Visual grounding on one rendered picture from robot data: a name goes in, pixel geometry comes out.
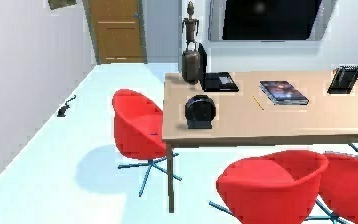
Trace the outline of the black round alarm clock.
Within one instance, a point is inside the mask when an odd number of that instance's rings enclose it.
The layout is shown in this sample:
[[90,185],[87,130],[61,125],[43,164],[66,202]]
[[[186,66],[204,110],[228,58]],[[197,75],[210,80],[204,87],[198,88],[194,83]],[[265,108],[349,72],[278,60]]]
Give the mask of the black round alarm clock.
[[195,95],[185,104],[185,118],[189,129],[211,129],[215,116],[216,106],[207,95]]

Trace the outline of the red swivel chair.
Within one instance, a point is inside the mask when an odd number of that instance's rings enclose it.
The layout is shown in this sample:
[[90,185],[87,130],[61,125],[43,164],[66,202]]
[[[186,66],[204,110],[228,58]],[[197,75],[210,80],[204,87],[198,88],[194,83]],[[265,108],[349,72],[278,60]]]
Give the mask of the red swivel chair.
[[332,224],[349,224],[318,195],[327,158],[309,150],[285,150],[231,163],[216,181],[221,205],[209,205],[241,224],[302,224],[317,206]]
[[163,111],[147,96],[130,89],[117,90],[112,98],[114,110],[114,140],[119,153],[137,163],[121,164],[119,169],[146,167],[138,192],[144,193],[150,172],[166,161],[166,144],[162,140]]
[[320,182],[320,196],[331,210],[329,217],[334,223],[358,224],[358,147],[349,146],[356,155],[329,152],[324,156],[329,164]]

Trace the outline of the black open laptop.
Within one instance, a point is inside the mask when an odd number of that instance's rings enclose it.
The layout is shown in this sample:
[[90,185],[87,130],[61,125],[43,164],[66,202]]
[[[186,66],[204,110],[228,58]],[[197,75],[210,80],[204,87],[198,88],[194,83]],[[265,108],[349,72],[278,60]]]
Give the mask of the black open laptop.
[[239,88],[229,72],[207,73],[207,53],[202,44],[198,46],[200,55],[199,81],[204,92],[238,92]]

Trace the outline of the brown figurine statue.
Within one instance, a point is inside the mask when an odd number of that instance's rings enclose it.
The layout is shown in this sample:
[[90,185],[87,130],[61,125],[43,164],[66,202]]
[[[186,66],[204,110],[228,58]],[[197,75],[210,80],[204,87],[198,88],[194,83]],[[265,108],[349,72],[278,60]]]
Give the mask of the brown figurine statue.
[[200,54],[197,51],[195,37],[198,35],[199,20],[194,18],[195,7],[192,1],[187,4],[188,17],[182,21],[186,30],[186,48],[182,53],[182,77],[190,84],[196,84],[199,78]]

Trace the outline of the yellow pencil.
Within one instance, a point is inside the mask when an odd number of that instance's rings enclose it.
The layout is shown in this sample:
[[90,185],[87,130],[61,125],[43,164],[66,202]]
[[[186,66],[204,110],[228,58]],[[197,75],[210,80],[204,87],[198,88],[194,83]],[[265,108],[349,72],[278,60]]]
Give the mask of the yellow pencil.
[[261,108],[261,110],[264,110],[263,106],[261,105],[261,103],[258,101],[258,99],[255,96],[252,96],[254,101],[257,103],[257,105]]

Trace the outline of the light wooden table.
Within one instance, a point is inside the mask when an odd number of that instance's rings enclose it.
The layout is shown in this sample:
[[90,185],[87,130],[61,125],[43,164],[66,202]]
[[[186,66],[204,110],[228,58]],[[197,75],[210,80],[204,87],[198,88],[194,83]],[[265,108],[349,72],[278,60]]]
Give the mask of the light wooden table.
[[[238,92],[216,92],[211,129],[189,129],[188,99],[200,94],[179,73],[164,81],[162,139],[175,148],[358,143],[358,81],[349,95],[329,95],[329,71],[233,72]],[[261,80],[286,80],[308,99],[306,106],[276,106],[260,90]],[[257,105],[255,96],[264,110]]]

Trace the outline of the brown wooden door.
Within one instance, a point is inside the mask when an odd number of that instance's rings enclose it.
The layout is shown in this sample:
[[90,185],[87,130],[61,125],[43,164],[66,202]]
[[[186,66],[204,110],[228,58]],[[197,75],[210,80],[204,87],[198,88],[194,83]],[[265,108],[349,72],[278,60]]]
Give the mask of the brown wooden door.
[[147,62],[142,0],[82,2],[97,64]]

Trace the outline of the dark blue book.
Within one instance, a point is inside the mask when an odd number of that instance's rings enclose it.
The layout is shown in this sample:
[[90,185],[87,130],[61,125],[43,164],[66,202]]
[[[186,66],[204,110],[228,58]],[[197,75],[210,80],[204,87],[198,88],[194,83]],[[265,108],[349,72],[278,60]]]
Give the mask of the dark blue book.
[[275,105],[307,105],[305,97],[288,81],[261,81],[260,89]]

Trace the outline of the small black floor object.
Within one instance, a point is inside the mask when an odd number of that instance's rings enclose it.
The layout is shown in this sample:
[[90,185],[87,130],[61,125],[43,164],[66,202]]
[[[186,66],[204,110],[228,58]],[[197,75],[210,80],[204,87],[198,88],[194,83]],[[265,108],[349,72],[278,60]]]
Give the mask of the small black floor object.
[[76,98],[75,95],[73,95],[70,99],[68,99],[63,106],[61,106],[57,112],[58,117],[65,117],[66,111],[70,108],[69,103]]

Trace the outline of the dark window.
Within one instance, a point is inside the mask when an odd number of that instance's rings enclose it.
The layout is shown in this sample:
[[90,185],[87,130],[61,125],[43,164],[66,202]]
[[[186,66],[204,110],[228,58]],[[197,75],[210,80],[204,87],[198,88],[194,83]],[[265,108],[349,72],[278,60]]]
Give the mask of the dark window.
[[212,42],[320,41],[338,0],[210,0]]

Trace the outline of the olive framed picture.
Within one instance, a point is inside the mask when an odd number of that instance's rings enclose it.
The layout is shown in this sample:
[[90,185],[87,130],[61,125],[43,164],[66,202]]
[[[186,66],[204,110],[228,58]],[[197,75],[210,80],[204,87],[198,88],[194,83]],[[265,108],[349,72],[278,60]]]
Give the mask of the olive framed picture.
[[72,6],[76,3],[76,0],[48,0],[48,4],[51,10]]

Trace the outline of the black desk phone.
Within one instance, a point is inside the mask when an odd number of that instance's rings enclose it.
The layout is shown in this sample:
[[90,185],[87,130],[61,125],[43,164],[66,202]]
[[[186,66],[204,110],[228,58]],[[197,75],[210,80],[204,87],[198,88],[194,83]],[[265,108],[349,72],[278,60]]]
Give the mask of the black desk phone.
[[334,77],[327,92],[329,94],[350,94],[357,80],[358,66],[340,66],[335,69]]

